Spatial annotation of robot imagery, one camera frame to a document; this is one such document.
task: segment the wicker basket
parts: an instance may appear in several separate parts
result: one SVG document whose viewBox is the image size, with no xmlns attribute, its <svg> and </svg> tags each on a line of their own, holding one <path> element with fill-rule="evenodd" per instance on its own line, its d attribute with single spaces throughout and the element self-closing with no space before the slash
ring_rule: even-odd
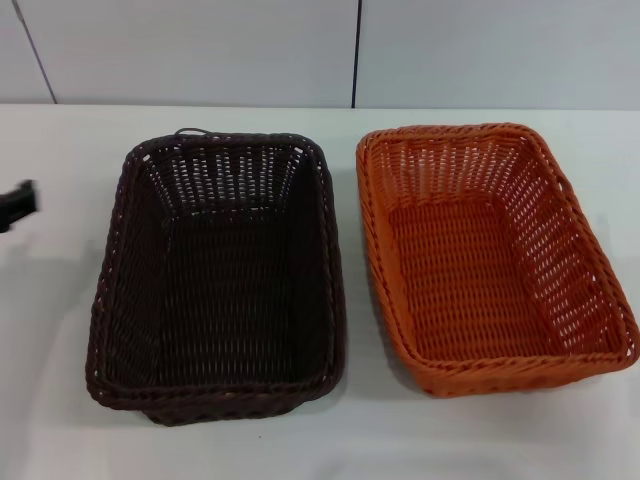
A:
<svg viewBox="0 0 640 480">
<path fill-rule="evenodd" d="M 136 147 L 92 308 L 87 387 L 164 425 L 286 413 L 343 371 L 331 176 L 297 135 Z"/>
<path fill-rule="evenodd" d="M 357 168 L 377 296 L 427 392 L 554 387 L 637 360 L 622 289 L 535 132 L 373 132 Z"/>
</svg>

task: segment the white table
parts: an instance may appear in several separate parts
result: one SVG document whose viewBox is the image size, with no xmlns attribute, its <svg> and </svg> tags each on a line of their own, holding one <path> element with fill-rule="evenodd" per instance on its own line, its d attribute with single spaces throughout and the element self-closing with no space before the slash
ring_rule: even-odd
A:
<svg viewBox="0 0 640 480">
<path fill-rule="evenodd" d="M 398 363 L 374 314 L 358 140 L 401 125 L 502 121 L 546 138 L 640 315 L 640 113 L 0 107 L 0 192 L 33 178 L 42 208 L 0 236 L 0 478 L 637 479 L 637 368 L 552 391 L 433 399 Z M 288 415 L 163 428 L 86 392 L 90 306 L 124 157 L 186 126 L 296 132 L 324 149 L 348 369 L 330 395 Z"/>
</svg>

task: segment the brown wicker basket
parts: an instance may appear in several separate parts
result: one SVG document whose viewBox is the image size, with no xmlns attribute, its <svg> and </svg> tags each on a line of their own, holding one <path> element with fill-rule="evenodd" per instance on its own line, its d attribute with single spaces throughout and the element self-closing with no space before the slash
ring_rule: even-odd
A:
<svg viewBox="0 0 640 480">
<path fill-rule="evenodd" d="M 427 392 L 555 387 L 638 359 L 622 288 L 536 132 L 378 131 L 357 159 L 376 292 Z"/>
<path fill-rule="evenodd" d="M 345 361 L 322 150 L 298 135 L 185 130 L 125 161 L 88 390 L 164 425 L 286 413 L 331 391 Z"/>
</svg>

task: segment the woven basket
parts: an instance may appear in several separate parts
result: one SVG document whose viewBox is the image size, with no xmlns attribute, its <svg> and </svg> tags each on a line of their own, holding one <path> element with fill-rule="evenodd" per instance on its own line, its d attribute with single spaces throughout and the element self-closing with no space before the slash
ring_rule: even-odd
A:
<svg viewBox="0 0 640 480">
<path fill-rule="evenodd" d="M 286 413 L 343 371 L 331 176 L 297 135 L 184 134 L 126 159 L 87 387 L 164 425 Z"/>
<path fill-rule="evenodd" d="M 357 169 L 377 296 L 427 392 L 555 387 L 637 360 L 622 289 L 538 134 L 373 132 Z"/>
</svg>

